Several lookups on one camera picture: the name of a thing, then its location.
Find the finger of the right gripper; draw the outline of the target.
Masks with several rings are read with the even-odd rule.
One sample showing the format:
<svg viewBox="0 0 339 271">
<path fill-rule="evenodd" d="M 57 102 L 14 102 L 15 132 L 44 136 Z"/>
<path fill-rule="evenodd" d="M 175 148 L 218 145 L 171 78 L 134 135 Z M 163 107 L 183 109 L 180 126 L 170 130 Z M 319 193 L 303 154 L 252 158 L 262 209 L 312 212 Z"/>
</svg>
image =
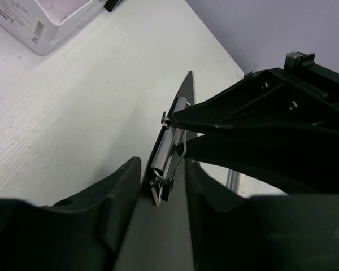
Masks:
<svg viewBox="0 0 339 271">
<path fill-rule="evenodd" d="M 339 156 L 306 154 L 209 134 L 186 145 L 187 158 L 233 169 L 288 194 L 339 194 Z"/>
</svg>

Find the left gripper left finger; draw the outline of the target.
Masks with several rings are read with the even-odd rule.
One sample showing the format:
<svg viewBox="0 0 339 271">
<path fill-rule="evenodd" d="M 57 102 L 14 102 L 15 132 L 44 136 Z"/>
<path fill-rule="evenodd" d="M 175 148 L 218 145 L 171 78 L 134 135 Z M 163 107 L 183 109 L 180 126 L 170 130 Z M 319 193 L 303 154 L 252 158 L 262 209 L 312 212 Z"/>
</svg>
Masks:
<svg viewBox="0 0 339 271">
<path fill-rule="evenodd" d="M 141 160 L 53 206 L 0 198 L 0 270 L 112 270 L 140 192 Z"/>
</svg>

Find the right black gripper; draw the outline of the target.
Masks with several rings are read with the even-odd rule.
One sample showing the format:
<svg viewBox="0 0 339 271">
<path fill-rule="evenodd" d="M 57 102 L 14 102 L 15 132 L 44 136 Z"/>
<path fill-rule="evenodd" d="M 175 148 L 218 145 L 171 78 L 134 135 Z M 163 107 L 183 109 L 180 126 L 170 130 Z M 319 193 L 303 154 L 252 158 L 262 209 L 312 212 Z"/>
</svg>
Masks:
<svg viewBox="0 0 339 271">
<path fill-rule="evenodd" d="M 247 130 L 339 132 L 339 73 L 315 54 L 290 52 L 284 70 L 246 76 L 209 100 L 174 113 L 179 128 L 234 135 Z"/>
</svg>

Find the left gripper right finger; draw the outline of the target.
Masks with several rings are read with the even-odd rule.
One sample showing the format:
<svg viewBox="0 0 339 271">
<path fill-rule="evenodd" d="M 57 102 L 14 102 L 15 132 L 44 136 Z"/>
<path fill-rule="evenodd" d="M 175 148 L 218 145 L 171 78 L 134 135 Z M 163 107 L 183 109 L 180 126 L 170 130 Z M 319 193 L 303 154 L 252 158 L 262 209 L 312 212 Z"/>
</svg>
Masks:
<svg viewBox="0 0 339 271">
<path fill-rule="evenodd" d="M 193 160 L 185 183 L 195 270 L 339 270 L 339 195 L 243 198 Z"/>
</svg>

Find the black clipboard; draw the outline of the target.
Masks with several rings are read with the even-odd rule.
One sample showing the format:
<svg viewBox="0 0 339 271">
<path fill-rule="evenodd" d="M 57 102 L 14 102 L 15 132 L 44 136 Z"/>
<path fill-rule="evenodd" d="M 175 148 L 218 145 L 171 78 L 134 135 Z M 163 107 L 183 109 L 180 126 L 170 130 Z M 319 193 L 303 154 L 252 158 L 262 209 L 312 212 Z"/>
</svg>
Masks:
<svg viewBox="0 0 339 271">
<path fill-rule="evenodd" d="M 171 117 L 174 113 L 195 105 L 194 72 L 189 71 L 170 108 L 160 118 L 160 131 L 146 163 L 142 187 L 154 206 L 168 201 L 175 182 L 175 173 L 184 160 L 185 151 L 177 154 L 177 147 L 189 139 L 187 131 L 177 128 Z"/>
</svg>

